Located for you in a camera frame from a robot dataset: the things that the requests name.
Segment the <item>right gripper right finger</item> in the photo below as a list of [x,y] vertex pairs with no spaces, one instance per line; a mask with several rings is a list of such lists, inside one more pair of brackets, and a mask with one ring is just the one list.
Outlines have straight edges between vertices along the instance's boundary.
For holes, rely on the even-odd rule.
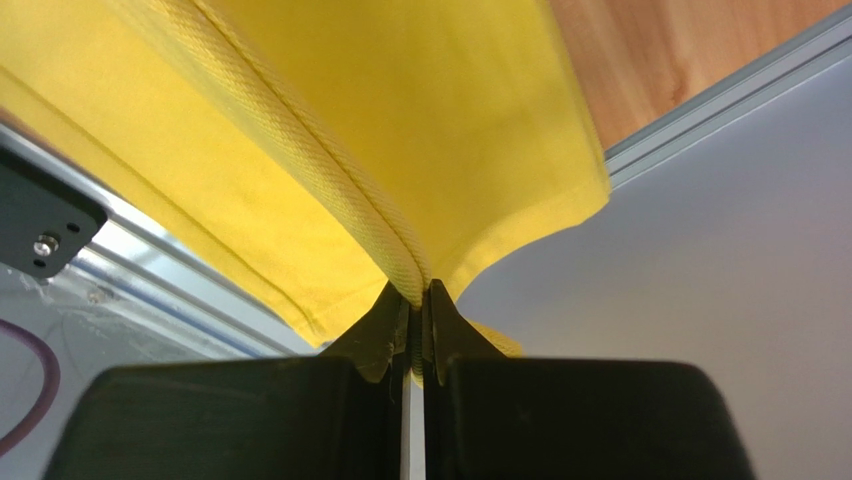
[[751,479],[710,377],[681,362],[511,358],[459,313],[423,298],[430,479]]

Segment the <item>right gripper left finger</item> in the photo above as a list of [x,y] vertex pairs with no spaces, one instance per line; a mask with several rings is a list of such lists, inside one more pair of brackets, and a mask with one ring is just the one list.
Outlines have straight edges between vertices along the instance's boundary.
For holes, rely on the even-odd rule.
[[386,286],[315,356],[109,369],[45,477],[404,479],[408,314]]

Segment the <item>yellow trousers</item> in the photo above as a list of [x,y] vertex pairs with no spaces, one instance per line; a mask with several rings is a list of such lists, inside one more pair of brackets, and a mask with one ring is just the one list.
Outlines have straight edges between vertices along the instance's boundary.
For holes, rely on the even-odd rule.
[[5,1],[1,106],[313,346],[611,192],[543,1]]

